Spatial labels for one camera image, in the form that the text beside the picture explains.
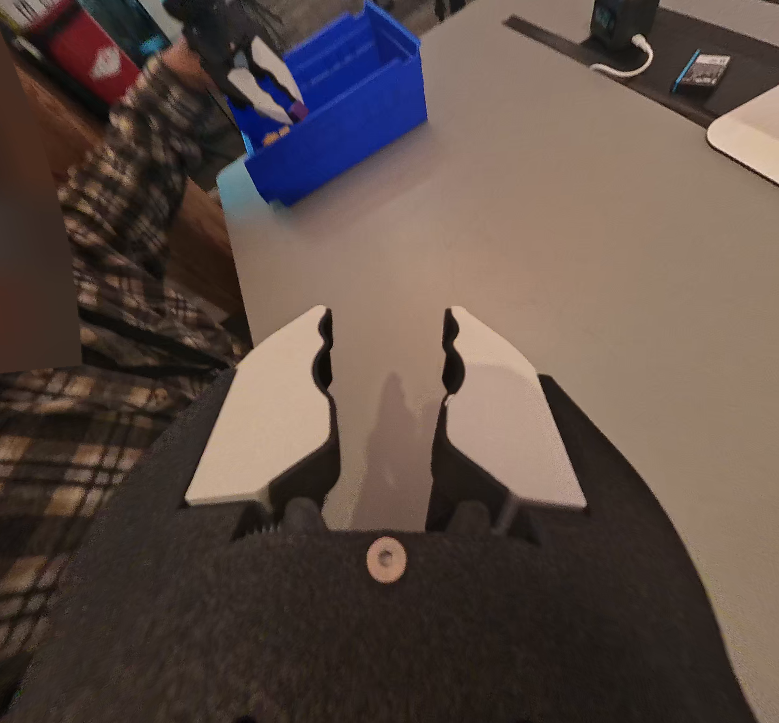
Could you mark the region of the person's left forearm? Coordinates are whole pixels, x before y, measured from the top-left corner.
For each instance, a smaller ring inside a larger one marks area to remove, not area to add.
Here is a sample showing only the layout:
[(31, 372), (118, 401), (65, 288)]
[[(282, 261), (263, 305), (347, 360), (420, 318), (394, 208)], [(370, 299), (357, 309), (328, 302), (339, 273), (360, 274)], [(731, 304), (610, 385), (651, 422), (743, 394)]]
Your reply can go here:
[(160, 284), (169, 235), (187, 181), (200, 165), (212, 100), (202, 70), (170, 47), (150, 59), (110, 112), (100, 144), (58, 190), (75, 259), (108, 272), (138, 273)]

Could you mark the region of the black charger case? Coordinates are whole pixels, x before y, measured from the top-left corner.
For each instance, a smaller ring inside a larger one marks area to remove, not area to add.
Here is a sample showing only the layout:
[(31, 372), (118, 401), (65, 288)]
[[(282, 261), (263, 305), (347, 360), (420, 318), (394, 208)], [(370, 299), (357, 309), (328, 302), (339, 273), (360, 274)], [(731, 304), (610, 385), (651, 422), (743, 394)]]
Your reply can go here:
[(648, 38), (660, 0), (594, 0), (590, 36), (606, 50), (622, 51), (635, 36)]

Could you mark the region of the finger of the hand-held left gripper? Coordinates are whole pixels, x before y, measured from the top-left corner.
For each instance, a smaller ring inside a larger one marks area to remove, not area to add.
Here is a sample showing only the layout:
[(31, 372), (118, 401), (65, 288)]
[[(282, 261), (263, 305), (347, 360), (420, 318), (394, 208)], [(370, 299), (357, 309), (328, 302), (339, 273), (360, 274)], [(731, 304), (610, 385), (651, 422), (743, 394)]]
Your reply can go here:
[(290, 115), (256, 82), (252, 73), (242, 67), (233, 68), (228, 74), (228, 99), (243, 109), (280, 125), (293, 125)]
[(265, 90), (277, 103), (271, 93), (264, 89), (263, 83), (270, 82), (278, 93), (284, 93), (289, 106), (294, 101), (302, 101), (303, 96), (291, 71), (284, 60), (262, 38), (253, 38), (251, 42), (251, 73), (258, 85)]

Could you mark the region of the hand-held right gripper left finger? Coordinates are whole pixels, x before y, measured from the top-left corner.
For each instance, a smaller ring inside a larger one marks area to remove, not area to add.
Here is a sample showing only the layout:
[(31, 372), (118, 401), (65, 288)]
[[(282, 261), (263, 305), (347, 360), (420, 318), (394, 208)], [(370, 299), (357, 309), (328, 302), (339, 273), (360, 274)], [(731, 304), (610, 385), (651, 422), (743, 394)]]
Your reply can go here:
[(314, 306), (238, 365), (185, 493), (190, 506), (322, 506), (340, 476), (330, 352), (333, 315)]

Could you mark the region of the red fire extinguisher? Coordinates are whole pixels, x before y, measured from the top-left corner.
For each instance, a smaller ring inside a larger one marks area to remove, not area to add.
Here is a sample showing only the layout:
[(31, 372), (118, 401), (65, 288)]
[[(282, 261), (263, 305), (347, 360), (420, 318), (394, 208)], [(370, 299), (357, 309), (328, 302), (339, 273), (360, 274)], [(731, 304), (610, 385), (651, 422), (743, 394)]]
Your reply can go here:
[(91, 96), (112, 106), (140, 70), (78, 0), (1, 0), (2, 22)]

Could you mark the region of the white board stand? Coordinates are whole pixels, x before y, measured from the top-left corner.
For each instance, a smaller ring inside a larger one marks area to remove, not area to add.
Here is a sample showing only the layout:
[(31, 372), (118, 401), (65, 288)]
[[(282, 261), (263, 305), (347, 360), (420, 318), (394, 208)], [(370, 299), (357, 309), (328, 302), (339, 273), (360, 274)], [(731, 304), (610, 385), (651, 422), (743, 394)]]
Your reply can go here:
[(706, 130), (715, 151), (778, 185), (778, 86), (716, 118)]

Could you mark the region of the person's left hand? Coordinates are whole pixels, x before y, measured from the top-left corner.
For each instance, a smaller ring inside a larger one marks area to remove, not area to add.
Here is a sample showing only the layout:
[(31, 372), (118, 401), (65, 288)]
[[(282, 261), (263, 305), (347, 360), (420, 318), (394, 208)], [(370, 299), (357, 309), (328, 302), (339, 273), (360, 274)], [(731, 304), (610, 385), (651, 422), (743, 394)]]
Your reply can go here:
[(207, 91), (213, 86), (212, 78), (202, 67), (200, 56), (183, 36), (161, 54), (161, 62), (183, 86), (191, 90)]

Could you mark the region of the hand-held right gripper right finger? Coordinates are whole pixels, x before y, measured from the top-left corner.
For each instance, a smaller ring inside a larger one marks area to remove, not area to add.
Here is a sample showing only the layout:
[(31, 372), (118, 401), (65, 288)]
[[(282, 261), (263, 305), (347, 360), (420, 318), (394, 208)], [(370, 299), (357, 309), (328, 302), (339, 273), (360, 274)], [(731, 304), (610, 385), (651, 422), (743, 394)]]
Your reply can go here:
[(588, 503), (540, 375), (464, 307), (445, 310), (441, 496), (482, 504), (493, 534), (517, 534), (531, 510), (584, 515)]

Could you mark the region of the blue plastic bin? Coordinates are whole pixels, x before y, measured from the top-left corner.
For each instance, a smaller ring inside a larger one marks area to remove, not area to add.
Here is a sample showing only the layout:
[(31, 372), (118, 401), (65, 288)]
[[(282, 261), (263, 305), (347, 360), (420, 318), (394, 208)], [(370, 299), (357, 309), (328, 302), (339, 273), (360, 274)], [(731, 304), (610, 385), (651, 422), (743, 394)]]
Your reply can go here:
[(296, 204), (427, 121), (421, 42), (370, 0), (284, 60), (308, 108), (288, 134), (264, 145), (280, 125), (228, 102), (245, 168), (266, 202)]

